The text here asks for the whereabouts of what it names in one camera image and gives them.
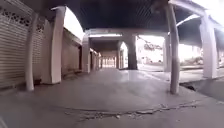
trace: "covered walkway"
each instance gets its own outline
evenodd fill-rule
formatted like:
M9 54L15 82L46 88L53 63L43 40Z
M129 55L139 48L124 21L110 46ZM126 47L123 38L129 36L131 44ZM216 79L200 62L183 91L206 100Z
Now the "covered walkway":
M178 96L168 90L144 71L103 69L33 93L2 94L0 113L9 128L223 126L223 103L183 87Z

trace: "gray shutter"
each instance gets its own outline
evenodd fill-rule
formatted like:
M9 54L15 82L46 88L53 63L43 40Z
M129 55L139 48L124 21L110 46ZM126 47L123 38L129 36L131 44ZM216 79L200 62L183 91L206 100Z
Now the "gray shutter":
M41 79L41 50L44 38L44 19L39 18L33 39L33 76L34 80Z
M62 75L79 71L79 45L73 40L73 35L66 29L62 42Z
M25 81L25 43L31 13L19 0L0 0L0 88Z

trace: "overhead beam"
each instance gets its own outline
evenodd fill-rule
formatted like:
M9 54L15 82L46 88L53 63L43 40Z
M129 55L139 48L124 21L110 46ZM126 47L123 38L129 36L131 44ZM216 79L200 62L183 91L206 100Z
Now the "overhead beam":
M147 34L147 35L157 35L157 36L167 36L167 32L161 32L161 31L151 31L147 29L119 29L119 28L99 28L99 29L90 29L85 31L85 33L88 33L89 35L94 34L126 34L126 33L132 33L132 34Z

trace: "rolling shutter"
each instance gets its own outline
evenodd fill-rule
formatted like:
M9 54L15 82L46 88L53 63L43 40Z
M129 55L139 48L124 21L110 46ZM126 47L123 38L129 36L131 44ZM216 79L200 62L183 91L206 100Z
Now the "rolling shutter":
M79 45L64 29L62 42L62 75L79 71Z
M32 9L19 0L0 0L0 88L25 82L25 50ZM34 35L34 77L40 78L43 27Z

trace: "wall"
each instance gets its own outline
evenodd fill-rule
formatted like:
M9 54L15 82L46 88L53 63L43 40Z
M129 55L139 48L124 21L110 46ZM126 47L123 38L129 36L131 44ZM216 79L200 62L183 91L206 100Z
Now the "wall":
M79 46L67 35L66 30L63 34L62 43L62 75L79 71Z

